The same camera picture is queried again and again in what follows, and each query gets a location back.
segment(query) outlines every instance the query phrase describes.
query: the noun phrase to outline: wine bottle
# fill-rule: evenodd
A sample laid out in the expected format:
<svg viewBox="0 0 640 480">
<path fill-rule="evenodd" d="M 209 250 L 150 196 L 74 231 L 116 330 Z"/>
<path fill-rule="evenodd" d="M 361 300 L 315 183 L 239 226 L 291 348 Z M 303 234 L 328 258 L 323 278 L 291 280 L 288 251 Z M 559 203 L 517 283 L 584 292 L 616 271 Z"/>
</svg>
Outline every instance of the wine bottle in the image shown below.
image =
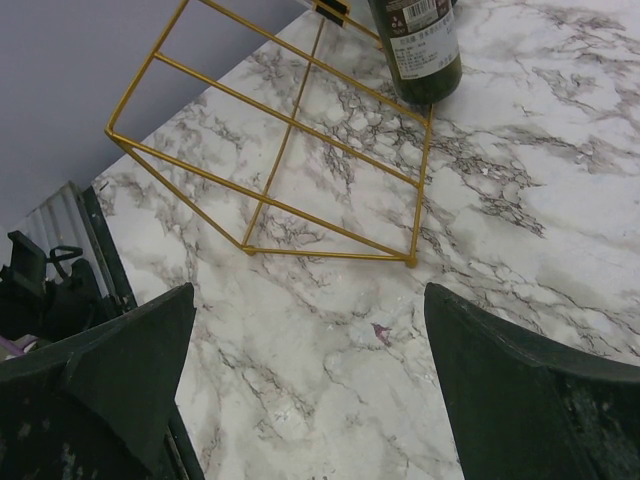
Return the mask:
<svg viewBox="0 0 640 480">
<path fill-rule="evenodd" d="M 451 0 L 369 0 L 398 96 L 429 105 L 462 77 Z"/>
</svg>

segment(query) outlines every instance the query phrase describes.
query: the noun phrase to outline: gold wire rack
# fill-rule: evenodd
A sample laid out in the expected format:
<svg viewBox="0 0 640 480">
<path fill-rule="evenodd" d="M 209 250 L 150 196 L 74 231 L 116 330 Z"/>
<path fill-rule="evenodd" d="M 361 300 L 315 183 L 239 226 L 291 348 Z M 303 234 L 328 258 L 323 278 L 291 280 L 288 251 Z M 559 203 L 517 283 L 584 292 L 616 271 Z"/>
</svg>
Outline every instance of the gold wire rack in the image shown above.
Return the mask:
<svg viewBox="0 0 640 480">
<path fill-rule="evenodd" d="M 306 66 L 306 70 L 302 79 L 302 83 L 300 85 L 300 89 L 298 91 L 297 97 L 295 99 L 294 105 L 293 105 L 293 110 L 291 112 L 290 115 L 285 115 L 277 110 L 274 110 L 273 108 L 264 105 L 246 95 L 243 95 L 242 93 L 220 83 L 217 82 L 216 80 L 213 80 L 201 73 L 199 73 L 198 71 L 187 67 L 186 65 L 180 63 L 179 61 L 172 59 L 166 55 L 164 55 L 160 49 L 162 48 L 165 40 L 167 39 L 167 37 L 169 36 L 169 34 L 171 33 L 172 29 L 175 27 L 176 22 L 178 21 L 178 19 L 180 18 L 180 16 L 183 14 L 185 8 L 187 7 L 187 4 L 190 1 L 199 1 L 200 3 L 203 3 L 209 7 L 211 7 L 212 9 L 216 10 L 217 12 L 219 12 L 222 15 L 225 15 L 226 17 L 231 18 L 232 20 L 240 23 L 241 25 L 244 25 L 245 27 L 253 30 L 254 32 L 257 32 L 265 37 L 267 37 L 269 40 L 271 40 L 272 42 L 276 43 L 277 45 L 281 46 L 282 48 L 298 55 L 299 57 L 303 58 L 304 60 L 307 61 L 307 66 Z M 332 8 L 331 6 L 325 4 L 324 2 L 322 2 L 321 0 L 310 0 L 311 3 L 314 4 L 316 11 L 321 8 L 322 10 L 324 10 L 325 12 L 329 12 L 331 15 L 333 15 L 335 18 L 338 18 L 340 21 L 343 22 L 343 26 L 350 26 L 352 28 L 354 28 L 355 30 L 357 30 L 358 32 L 371 37 L 373 40 L 375 40 L 377 42 L 377 44 L 379 45 L 379 37 L 377 34 L 375 34 L 374 32 L 372 32 L 371 30 L 367 29 L 366 27 L 364 27 L 363 25 L 361 25 L 360 23 L 358 23 L 357 21 L 353 20 L 351 17 L 349 17 L 348 12 L 347 14 L 343 14 L 340 13 L 339 11 L 335 10 L 334 8 Z M 336 70 L 335 68 L 327 65 L 326 63 L 318 60 L 317 58 L 315 58 L 315 54 L 316 54 L 316 50 L 318 47 L 318 43 L 320 40 L 320 36 L 322 34 L 324 25 L 325 25 L 325 18 L 322 18 L 322 20 L 319 23 L 319 27 L 318 27 L 318 31 L 316 33 L 316 37 L 315 37 L 315 41 L 313 44 L 313 48 L 311 50 L 311 54 L 307 54 L 305 52 L 303 52 L 302 50 L 298 49 L 297 47 L 295 47 L 294 45 L 291 45 L 290 43 L 272 35 L 271 33 L 265 31 L 264 29 L 260 28 L 259 26 L 249 22 L 248 20 L 246 20 L 245 18 L 237 15 L 236 13 L 228 10 L 227 8 L 224 8 L 223 6 L 219 5 L 218 3 L 212 1 L 212 0 L 181 0 L 179 6 L 177 7 L 176 11 L 173 13 L 171 19 L 169 20 L 169 22 L 167 23 L 167 25 L 165 26 L 164 30 L 162 31 L 162 33 L 160 34 L 160 36 L 158 37 L 158 39 L 156 40 L 155 44 L 153 45 L 153 48 L 151 49 L 151 52 L 149 52 L 149 54 L 147 55 L 146 59 L 144 60 L 142 66 L 140 67 L 140 69 L 138 70 L 138 72 L 136 73 L 135 77 L 133 78 L 133 80 L 131 81 L 131 83 L 129 84 L 129 86 L 127 87 L 124 95 L 122 96 L 122 98 L 120 99 L 120 101 L 118 102 L 115 110 L 113 111 L 111 118 L 109 119 L 109 123 L 107 124 L 107 127 L 105 128 L 105 133 L 107 134 L 107 136 L 109 136 L 109 138 L 111 138 L 111 140 L 113 140 L 118 146 L 120 146 L 120 148 L 122 148 L 129 156 L 131 156 L 135 161 L 137 161 L 146 171 L 148 171 L 154 178 L 156 178 L 161 184 L 163 184 L 165 187 L 167 187 L 173 194 L 175 194 L 178 199 L 180 199 L 182 202 L 184 202 L 189 208 L 191 208 L 197 215 L 199 215 L 200 217 L 202 217 L 202 219 L 204 219 L 204 221 L 206 221 L 209 225 L 211 225 L 216 231 L 218 231 L 224 238 L 226 238 L 229 242 L 231 242 L 235 247 L 239 248 L 240 250 L 242 250 L 243 252 L 245 252 L 247 255 L 255 255 L 256 253 L 266 253 L 266 254 L 283 254 L 283 255 L 299 255 L 299 256 L 311 256 L 311 257 L 332 257 L 332 258 L 349 258 L 349 259 L 363 259 L 363 260 L 383 260 L 383 261 L 399 261 L 399 262 L 404 262 L 408 267 L 413 268 L 417 265 L 417 255 L 416 255 L 416 251 L 417 251 L 417 243 L 418 243 L 418 233 L 420 230 L 420 213 L 421 213 L 421 208 L 422 208 L 422 198 L 424 195 L 424 183 L 425 183 L 425 178 L 426 178 L 426 172 L 427 172 L 427 158 L 428 158 L 428 154 L 429 154 L 429 145 L 430 145 L 430 137 L 431 137 L 431 123 L 432 123 L 432 118 L 433 118 L 433 106 L 431 106 L 429 108 L 429 113 L 427 115 L 427 118 L 418 115 L 417 113 L 401 106 L 398 105 L 397 103 L 395 103 L 394 101 L 388 99 L 387 97 L 379 94 L 378 92 L 366 87 L 365 85 L 361 84 L 360 82 L 356 81 L 355 79 L 349 77 L 348 75 L 345 75 L 344 73 Z M 265 112 L 285 123 L 287 123 L 287 128 L 280 146 L 280 149 L 278 151 L 278 154 L 276 156 L 275 162 L 273 164 L 273 167 L 271 168 L 271 172 L 267 178 L 267 181 L 265 183 L 265 186 L 262 189 L 262 192 L 255 192 L 249 188 L 246 188 L 242 185 L 238 185 L 237 183 L 234 183 L 232 181 L 229 181 L 225 178 L 222 178 L 214 173 L 208 172 L 206 170 L 203 170 L 199 167 L 196 167 L 194 165 L 190 165 L 189 163 L 186 163 L 185 161 L 178 159 L 176 157 L 173 157 L 171 155 L 167 155 L 164 152 L 161 152 L 155 148 L 149 147 L 147 145 L 144 145 L 143 143 L 140 143 L 136 140 L 133 140 L 129 137 L 127 137 L 126 135 L 123 135 L 121 133 L 117 133 L 114 129 L 115 124 L 118 120 L 118 118 L 120 117 L 123 109 L 125 108 L 125 106 L 127 105 L 127 102 L 129 101 L 129 99 L 131 98 L 132 94 L 134 93 L 136 87 L 138 86 L 138 84 L 140 83 L 140 80 L 142 79 L 142 77 L 144 76 L 144 74 L 147 72 L 149 66 L 151 65 L 151 63 L 153 61 L 159 61 L 162 62 L 166 65 L 169 65 L 170 67 L 173 67 L 183 73 L 186 73 L 187 75 L 190 75 L 198 80 L 201 80 L 202 82 L 218 89 L 221 90 L 222 92 L 227 93 L 228 95 L 231 95 L 233 97 L 235 97 L 238 100 L 241 100 L 259 110 L 261 110 L 262 112 Z M 425 134 L 425 141 L 424 141 L 424 146 L 423 146 L 423 154 L 422 154 L 422 162 L 420 165 L 420 174 L 419 174 L 419 178 L 415 179 L 415 178 L 411 178 L 408 175 L 405 175 L 397 170 L 394 170 L 393 168 L 391 168 L 389 165 L 386 165 L 384 163 L 381 163 L 361 152 L 358 152 L 356 150 L 354 150 L 352 147 L 339 142 L 321 132 L 318 132 L 316 130 L 314 130 L 313 128 L 299 122 L 298 120 L 296 120 L 296 114 L 298 113 L 299 107 L 300 107 L 300 101 L 302 99 L 303 96 L 303 92 L 304 92 L 304 88 L 305 85 L 307 83 L 307 80 L 309 78 L 309 73 L 311 71 L 312 66 L 316 66 L 319 67 L 320 69 L 324 70 L 325 72 L 328 72 L 338 78 L 340 78 L 341 80 L 343 80 L 344 82 L 356 87 L 357 89 L 367 93 L 368 95 L 371 95 L 372 97 L 374 97 L 376 100 L 378 100 L 381 103 L 384 103 L 388 106 L 390 106 L 391 108 L 395 109 L 396 111 L 398 111 L 399 113 L 402 113 L 404 115 L 407 115 L 409 117 L 411 117 L 412 119 L 416 120 L 417 122 L 419 122 L 420 125 L 424 126 L 425 130 L 426 130 L 426 134 Z M 352 155 L 353 157 L 362 160 L 366 163 L 368 163 L 369 165 L 372 165 L 375 168 L 378 168 L 390 175 L 393 175 L 394 177 L 398 178 L 399 180 L 408 183 L 410 185 L 412 185 L 413 187 L 416 188 L 417 190 L 417 200 L 416 200 L 416 205 L 415 205 L 415 215 L 414 215 L 414 222 L 413 222 L 413 231 L 412 231 L 412 235 L 411 235 L 411 244 L 410 244 L 410 250 L 408 253 L 404 253 L 404 252 L 400 252 L 396 249 L 390 248 L 388 246 L 385 246 L 381 243 L 375 242 L 369 238 L 366 238 L 362 235 L 359 235 L 355 232 L 349 231 L 343 227 L 340 227 L 339 225 L 335 225 L 333 223 L 330 223 L 326 220 L 323 220 L 321 218 L 318 218 L 314 215 L 311 215 L 307 212 L 304 212 L 298 208 L 295 208 L 294 206 L 288 205 L 286 203 L 280 202 L 278 200 L 275 200 L 271 197 L 269 197 L 269 189 L 271 188 L 271 185 L 273 183 L 273 180 L 276 176 L 276 172 L 281 164 L 281 160 L 287 145 L 287 141 L 289 140 L 291 131 L 296 128 L 299 129 L 313 137 L 316 137 L 320 140 L 322 140 L 323 142 L 326 142 L 330 145 L 332 145 L 335 148 L 338 148 L 350 155 Z M 140 152 L 144 152 L 147 154 L 150 154 L 160 160 L 163 160 L 171 165 L 174 165 L 176 167 L 182 168 L 188 172 L 191 172 L 193 174 L 199 175 L 207 180 L 210 180 L 211 182 L 217 183 L 219 185 L 222 185 L 226 188 L 229 188 L 235 192 L 238 192 L 240 194 L 246 195 L 248 197 L 251 197 L 255 200 L 258 201 L 257 207 L 253 213 L 253 216 L 251 217 L 251 220 L 247 226 L 247 230 L 244 234 L 244 237 L 242 238 L 242 240 L 237 240 L 236 238 L 234 238 L 229 232 L 227 232 L 224 228 L 222 228 L 222 226 L 220 224 L 218 224 L 215 220 L 213 220 L 207 213 L 205 213 L 200 207 L 198 207 L 198 205 L 192 201 L 190 198 L 187 197 L 187 195 L 180 191 L 180 189 L 178 189 L 173 183 L 171 183 L 167 178 L 165 178 L 158 170 L 156 170 L 149 162 L 147 162 L 144 158 L 142 158 L 140 156 L 140 154 L 136 151 L 140 151 Z M 355 240 L 357 242 L 360 242 L 368 247 L 371 247 L 373 249 L 376 249 L 380 252 L 382 252 L 382 254 L 380 255 L 375 255 L 375 254 L 364 254 L 364 253 L 338 253 L 338 252 L 323 252 L 323 251 L 304 251 L 304 250 L 287 250 L 287 249 L 277 249 L 277 248 L 261 248 L 258 246 L 254 246 L 250 244 L 250 238 L 251 235 L 254 231 L 254 228 L 256 226 L 256 222 L 260 216 L 260 212 L 262 210 L 262 207 L 264 205 L 270 205 L 276 208 L 280 208 L 288 213 L 291 213 L 293 215 L 296 215 L 300 218 L 303 218 L 309 222 L 312 222 L 316 225 L 319 225 L 321 227 L 327 228 L 333 232 L 336 232 L 340 235 L 343 235 L 347 238 L 350 238 L 352 240 Z"/>
</svg>

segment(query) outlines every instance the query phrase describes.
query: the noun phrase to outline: dark green plastic object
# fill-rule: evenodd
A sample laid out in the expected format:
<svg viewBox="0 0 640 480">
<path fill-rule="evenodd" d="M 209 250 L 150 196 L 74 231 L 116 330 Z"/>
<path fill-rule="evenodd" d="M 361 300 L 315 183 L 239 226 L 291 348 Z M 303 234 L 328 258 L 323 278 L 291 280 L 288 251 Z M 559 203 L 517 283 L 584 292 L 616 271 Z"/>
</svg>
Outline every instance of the dark green plastic object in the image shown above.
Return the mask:
<svg viewBox="0 0 640 480">
<path fill-rule="evenodd" d="M 152 475 L 175 416 L 193 295 L 185 284 L 0 363 L 0 479 Z"/>
<path fill-rule="evenodd" d="M 640 479 L 640 368 L 429 284 L 425 318 L 466 480 Z"/>
</svg>

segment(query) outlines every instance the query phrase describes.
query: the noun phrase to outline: gold metal frame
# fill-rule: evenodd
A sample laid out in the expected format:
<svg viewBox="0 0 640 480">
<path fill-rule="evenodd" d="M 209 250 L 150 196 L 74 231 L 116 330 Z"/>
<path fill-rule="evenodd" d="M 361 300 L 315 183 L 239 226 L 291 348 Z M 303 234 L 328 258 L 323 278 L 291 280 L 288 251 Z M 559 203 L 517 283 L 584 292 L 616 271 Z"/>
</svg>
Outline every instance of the gold metal frame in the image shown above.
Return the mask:
<svg viewBox="0 0 640 480">
<path fill-rule="evenodd" d="M 322 34 L 322 30 L 325 24 L 325 19 L 323 18 L 322 21 L 320 22 L 320 26 L 318 28 L 318 32 L 316 34 L 316 38 L 315 38 L 315 42 L 313 45 L 313 49 L 311 51 L 311 54 L 308 55 L 305 52 L 303 52 L 302 50 L 296 48 L 295 46 L 281 40 L 280 38 L 272 35 L 271 33 L 265 31 L 264 29 L 258 27 L 257 25 L 249 22 L 248 20 L 240 17 L 239 15 L 233 13 L 232 11 L 218 5 L 216 2 L 212 1 L 212 0 L 194 0 L 194 1 L 199 1 L 211 8 L 213 8 L 214 10 L 218 11 L 219 13 L 235 20 L 236 22 L 244 25 L 245 27 L 253 30 L 254 32 L 257 32 L 265 37 L 267 37 L 269 40 L 271 40 L 272 42 L 280 45 L 281 47 L 285 48 L 286 50 L 289 50 L 290 52 L 295 53 L 296 55 L 304 58 L 305 60 L 307 60 L 307 67 L 304 73 L 304 77 L 302 80 L 302 84 L 300 86 L 300 90 L 298 92 L 298 95 L 296 97 L 295 103 L 294 103 L 294 107 L 293 110 L 291 112 L 290 116 L 284 115 L 280 112 L 278 112 L 277 110 L 274 110 L 264 104 L 261 104 L 260 102 L 257 102 L 255 100 L 253 100 L 252 98 L 247 97 L 246 95 L 241 94 L 240 92 L 237 92 L 235 90 L 233 90 L 232 88 L 223 85 L 211 78 L 206 77 L 205 75 L 202 75 L 201 73 L 183 65 L 182 63 L 178 62 L 177 60 L 174 60 L 172 58 L 167 57 L 166 55 L 164 55 L 163 53 L 160 52 L 160 49 L 162 47 L 162 45 L 164 44 L 165 40 L 167 39 L 167 37 L 169 36 L 169 34 L 171 33 L 171 30 L 173 29 L 173 27 L 175 26 L 176 22 L 178 21 L 178 19 L 180 18 L 180 16 L 182 15 L 182 13 L 184 12 L 187 4 L 189 3 L 189 1 L 191 0 L 181 0 L 180 5 L 178 6 L 178 8 L 176 9 L 176 11 L 174 12 L 173 16 L 171 17 L 171 19 L 169 20 L 169 23 L 166 25 L 166 27 L 164 28 L 164 30 L 162 31 L 160 37 L 158 38 L 158 40 L 156 41 L 156 43 L 153 45 L 153 48 L 151 49 L 151 52 L 149 53 L 149 55 L 146 57 L 144 63 L 142 64 L 142 66 L 140 67 L 140 69 L 138 70 L 138 72 L 136 73 L 135 77 L 133 78 L 133 80 L 131 81 L 131 83 L 129 84 L 127 90 L 125 91 L 124 95 L 122 96 L 122 98 L 120 99 L 120 101 L 118 102 L 118 105 L 116 106 L 115 110 L 113 111 L 111 118 L 109 119 L 109 123 L 107 124 L 107 127 L 105 128 L 105 133 L 109 136 L 109 138 L 111 138 L 117 145 L 119 145 L 127 154 L 129 154 L 134 160 L 136 160 L 145 170 L 147 170 L 153 177 L 155 177 L 160 183 L 162 183 L 165 187 L 167 187 L 171 192 L 173 192 L 182 202 L 184 202 L 189 208 L 191 208 L 196 214 L 198 214 L 200 217 L 202 217 L 209 225 L 211 225 L 216 231 L 218 231 L 224 238 L 226 238 L 229 242 L 231 242 L 235 247 L 239 248 L 240 250 L 244 251 L 247 255 L 255 255 L 256 253 L 274 253 L 274 254 L 284 254 L 284 255 L 300 255 L 300 256 L 314 256 L 314 257 L 333 257 L 333 258 L 351 258 L 351 259 L 367 259 L 367 260 L 386 260 L 386 261 L 400 261 L 400 262 L 404 262 L 408 267 L 415 267 L 417 264 L 417 256 L 416 256 L 416 249 L 417 249 L 417 241 L 418 241 L 418 232 L 420 230 L 420 212 L 421 212 L 421 206 L 422 206 L 422 198 L 424 195 L 424 182 L 425 182 L 425 178 L 426 178 L 426 172 L 427 172 L 427 158 L 428 158 L 428 154 L 429 154 L 429 144 L 430 144 L 430 137 L 431 137 L 431 121 L 433 118 L 433 107 L 430 108 L 429 110 L 429 115 L 428 118 L 424 118 L 414 112 L 412 112 L 411 110 L 408 110 L 398 104 L 396 104 L 395 102 L 393 102 L 392 100 L 389 100 L 388 98 L 380 95 L 379 93 L 371 90 L 370 88 L 362 85 L 361 83 L 359 83 L 358 81 L 356 81 L 355 79 L 349 77 L 348 75 L 343 74 L 342 72 L 330 67 L 329 65 L 317 60 L 315 58 L 315 53 L 316 53 L 316 49 L 318 47 L 318 42 L 320 40 L 320 36 Z M 341 20 L 343 20 L 345 22 L 345 25 L 349 25 L 355 29 L 357 29 L 358 31 L 364 33 L 365 35 L 372 37 L 374 40 L 376 40 L 379 43 L 379 38 L 378 36 L 371 32 L 370 30 L 368 30 L 366 27 L 360 25 L 358 22 L 354 21 L 353 19 L 351 19 L 348 15 L 342 15 L 341 13 L 335 11 L 334 9 L 332 9 L 331 7 L 325 5 L 324 3 L 320 3 L 319 0 L 311 0 L 316 7 L 318 7 L 319 5 L 322 6 L 323 9 L 331 12 L 333 15 L 335 15 L 336 17 L 340 18 Z M 118 120 L 118 118 L 120 117 L 120 114 L 122 113 L 124 107 L 126 106 L 127 102 L 129 101 L 131 95 L 133 94 L 134 90 L 136 89 L 136 87 L 138 86 L 138 84 L 140 83 L 140 80 L 142 79 L 143 75 L 146 73 L 147 69 L 149 68 L 149 65 L 151 64 L 152 61 L 154 60 L 158 60 L 160 62 L 163 62 L 181 72 L 184 72 L 194 78 L 197 78 L 198 80 L 201 80 L 203 82 L 205 82 L 206 84 L 217 88 L 218 90 L 221 90 L 245 103 L 248 103 L 249 105 L 252 105 L 253 107 L 273 116 L 278 118 L 279 120 L 285 122 L 288 124 L 287 129 L 285 131 L 285 135 L 284 138 L 282 140 L 282 144 L 280 146 L 280 150 L 278 152 L 278 155 L 276 157 L 275 163 L 273 164 L 273 167 L 271 169 L 271 173 L 269 174 L 269 177 L 267 179 L 267 182 L 262 190 L 261 193 L 257 193 L 254 192 L 253 190 L 250 190 L 246 187 L 243 187 L 241 185 L 238 185 L 236 183 L 233 183 L 229 180 L 226 180 L 222 177 L 219 177 L 211 172 L 207 172 L 201 168 L 195 167 L 193 165 L 190 165 L 178 158 L 172 157 L 170 155 L 167 155 L 159 150 L 156 150 L 154 148 L 148 147 L 136 140 L 133 140 L 131 138 L 128 138 L 125 135 L 122 135 L 120 133 L 117 133 L 114 130 L 114 126 L 116 121 Z M 366 92 L 367 94 L 371 95 L 372 97 L 374 97 L 376 100 L 389 105 L 390 107 L 394 108 L 395 110 L 397 110 L 398 112 L 407 115 L 411 118 L 413 118 L 414 120 L 416 120 L 417 122 L 419 122 L 421 125 L 423 125 L 426 129 L 426 135 L 425 135 L 425 143 L 424 143 L 424 149 L 423 149 L 423 156 L 422 156 L 422 164 L 420 166 L 420 177 L 418 179 L 414 179 L 411 178 L 408 175 L 405 175 L 393 168 L 391 168 L 388 165 L 385 165 L 384 163 L 381 163 L 377 160 L 374 160 L 373 158 L 364 155 L 356 150 L 354 150 L 353 148 L 351 148 L 348 145 L 345 145 L 331 137 L 328 137 L 327 135 L 324 135 L 320 132 L 317 132 L 316 130 L 312 129 L 311 127 L 308 127 L 307 125 L 304 125 L 303 123 L 300 123 L 299 121 L 296 120 L 296 114 L 298 113 L 299 110 L 299 106 L 300 106 L 300 101 L 302 99 L 302 95 L 304 92 L 304 87 L 307 83 L 307 79 L 309 78 L 309 73 L 311 71 L 311 66 L 315 65 L 317 67 L 320 67 L 321 69 L 323 69 L 326 72 L 329 72 L 332 75 L 335 75 L 336 77 L 340 78 L 341 80 L 345 81 L 346 83 Z M 393 175 L 394 177 L 402 180 L 403 182 L 406 182 L 412 186 L 414 186 L 417 189 L 417 201 L 416 201 L 416 207 L 415 207 L 415 215 L 414 215 L 414 224 L 413 224 L 413 233 L 411 236 L 411 247 L 410 247 L 410 251 L 409 253 L 403 253 L 400 251 L 397 251 L 393 248 L 387 247 L 385 245 L 382 245 L 380 243 L 377 243 L 373 240 L 370 240 L 366 237 L 363 237 L 357 233 L 351 232 L 349 230 L 346 230 L 338 225 L 334 225 L 330 222 L 327 222 L 325 220 L 322 220 L 321 218 L 315 217 L 314 215 L 308 214 L 302 210 L 299 210 L 291 205 L 287 205 L 285 203 L 279 202 L 278 200 L 275 200 L 273 198 L 270 198 L 269 195 L 269 189 L 271 187 L 271 184 L 273 182 L 273 179 L 276 175 L 276 172 L 278 170 L 278 167 L 281 164 L 281 160 L 282 160 L 282 156 L 284 154 L 285 151 L 285 147 L 287 144 L 287 141 L 289 139 L 289 136 L 291 134 L 291 131 L 293 128 L 297 128 L 309 135 L 312 135 L 336 148 L 339 148 L 341 150 L 343 150 L 344 152 L 356 157 L 359 160 L 362 160 L 390 175 Z M 256 207 L 256 210 L 251 218 L 251 221 L 249 222 L 249 225 L 247 227 L 247 230 L 245 232 L 244 238 L 242 239 L 242 241 L 238 241 L 236 240 L 231 234 L 229 234 L 224 228 L 222 228 L 218 223 L 216 223 L 209 215 L 207 215 L 202 209 L 200 209 L 191 199 L 189 199 L 183 192 L 181 192 L 173 183 L 171 183 L 169 180 L 167 180 L 163 175 L 160 174 L 160 172 L 158 172 L 158 170 L 156 170 L 152 165 L 150 165 L 145 159 L 143 159 L 139 153 L 136 152 L 136 150 L 139 150 L 141 152 L 145 152 L 147 154 L 153 155 L 154 157 L 160 159 L 160 160 L 164 160 L 167 163 L 180 167 L 188 172 L 194 173 L 196 175 L 199 175 L 207 180 L 210 180 L 212 182 L 215 182 L 219 185 L 222 185 L 224 187 L 227 187 L 235 192 L 241 193 L 243 195 L 247 195 L 248 197 L 251 197 L 255 200 L 258 200 L 258 205 Z M 336 253 L 336 252 L 314 252 L 314 251 L 301 251 L 301 250 L 285 250 L 285 249 L 273 249 L 273 248 L 260 248 L 260 247 L 256 247 L 253 246 L 249 243 L 251 234 L 255 228 L 256 222 L 258 220 L 258 217 L 260 216 L 260 211 L 262 210 L 262 207 L 264 204 L 267 205 L 271 205 L 277 208 L 280 208 L 286 212 L 289 212 L 291 214 L 294 214 L 298 217 L 301 217 L 305 220 L 308 220 L 309 222 L 312 222 L 316 225 L 320 225 L 322 227 L 325 227 L 333 232 L 339 233 L 340 235 L 343 235 L 345 237 L 351 238 L 353 240 L 356 240 L 364 245 L 367 245 L 369 247 L 372 247 L 376 250 L 379 250 L 380 252 L 384 253 L 384 255 L 372 255 L 372 254 L 359 254 L 359 253 Z"/>
</svg>

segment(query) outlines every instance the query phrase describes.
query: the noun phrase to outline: marble countertop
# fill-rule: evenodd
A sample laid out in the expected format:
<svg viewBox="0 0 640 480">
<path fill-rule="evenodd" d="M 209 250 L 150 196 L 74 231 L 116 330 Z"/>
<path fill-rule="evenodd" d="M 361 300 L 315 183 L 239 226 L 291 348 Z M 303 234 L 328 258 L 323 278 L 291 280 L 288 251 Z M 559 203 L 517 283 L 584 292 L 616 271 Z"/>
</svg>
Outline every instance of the marble countertop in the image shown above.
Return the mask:
<svg viewBox="0 0 640 480">
<path fill-rule="evenodd" d="M 436 109 L 415 269 L 248 257 L 129 157 L 95 180 L 138 302 L 196 287 L 176 401 L 208 479 L 462 479 L 426 337 L 429 281 L 640 365 L 640 4 L 461 0 L 456 14 L 464 77 Z M 309 51 L 318 22 L 306 13 L 280 36 Z M 393 95 L 383 55 L 337 26 L 318 56 Z M 223 82 L 290 112 L 305 66 L 267 43 Z M 309 82 L 302 122 L 417 175 L 414 122 L 323 72 Z M 260 190 L 284 130 L 208 89 L 145 142 Z M 241 237 L 253 200 L 154 164 Z M 272 190 L 408 248 L 415 189 L 306 134 Z M 367 251 L 272 207 L 253 240 Z"/>
</svg>

